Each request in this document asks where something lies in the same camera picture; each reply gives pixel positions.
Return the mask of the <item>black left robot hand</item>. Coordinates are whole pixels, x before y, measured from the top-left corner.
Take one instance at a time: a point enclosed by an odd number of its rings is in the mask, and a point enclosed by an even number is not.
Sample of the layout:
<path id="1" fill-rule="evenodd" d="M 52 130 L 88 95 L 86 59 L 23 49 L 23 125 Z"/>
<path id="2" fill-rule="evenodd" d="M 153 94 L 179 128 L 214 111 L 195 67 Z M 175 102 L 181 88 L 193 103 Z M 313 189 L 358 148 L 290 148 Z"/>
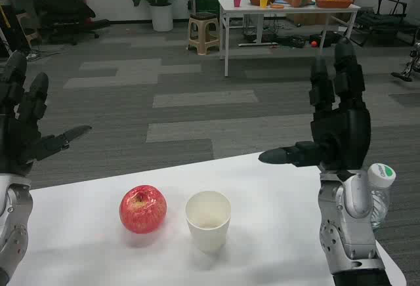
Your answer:
<path id="1" fill-rule="evenodd" d="M 38 121 L 47 109 L 49 78 L 41 72 L 24 90 L 27 59 L 14 51 L 1 73 L 1 172 L 26 176 L 34 161 L 41 161 L 70 147 L 70 142 L 92 127 L 81 125 L 60 135 L 42 136 Z"/>

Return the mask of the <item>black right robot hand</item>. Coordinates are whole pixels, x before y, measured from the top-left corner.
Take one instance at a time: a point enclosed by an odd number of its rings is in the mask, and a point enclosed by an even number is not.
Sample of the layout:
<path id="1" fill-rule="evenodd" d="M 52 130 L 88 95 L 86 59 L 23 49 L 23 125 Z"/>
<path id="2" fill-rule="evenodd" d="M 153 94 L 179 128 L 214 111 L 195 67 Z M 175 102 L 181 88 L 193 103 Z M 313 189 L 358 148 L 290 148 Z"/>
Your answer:
<path id="1" fill-rule="evenodd" d="M 330 78 L 321 56 L 311 67 L 312 140 L 267 150 L 260 154 L 259 161 L 320 166 L 327 171 L 362 168 L 371 142 L 371 117 L 363 101 L 366 88 L 362 67 L 346 37 L 335 46 L 334 68 L 335 77 Z"/>

